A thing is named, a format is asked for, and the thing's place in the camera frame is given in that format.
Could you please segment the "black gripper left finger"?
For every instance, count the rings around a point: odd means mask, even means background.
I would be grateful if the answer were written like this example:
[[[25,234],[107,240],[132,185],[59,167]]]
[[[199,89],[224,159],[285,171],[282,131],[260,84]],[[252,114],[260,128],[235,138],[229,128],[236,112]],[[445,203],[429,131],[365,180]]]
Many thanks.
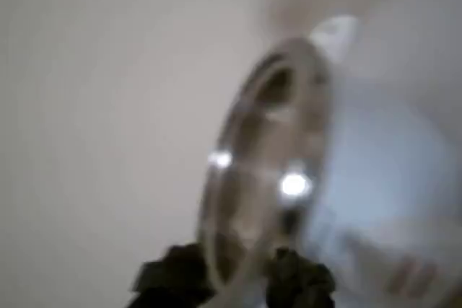
[[[173,245],[159,259],[143,263],[132,292],[128,307],[199,307],[215,295],[197,243]]]

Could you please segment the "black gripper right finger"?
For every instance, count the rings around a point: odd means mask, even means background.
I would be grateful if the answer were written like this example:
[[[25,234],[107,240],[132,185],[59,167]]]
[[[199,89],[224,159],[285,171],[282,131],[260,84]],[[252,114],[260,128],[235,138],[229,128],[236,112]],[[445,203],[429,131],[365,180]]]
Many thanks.
[[[267,307],[334,307],[331,271],[288,247],[276,249],[266,267]]]

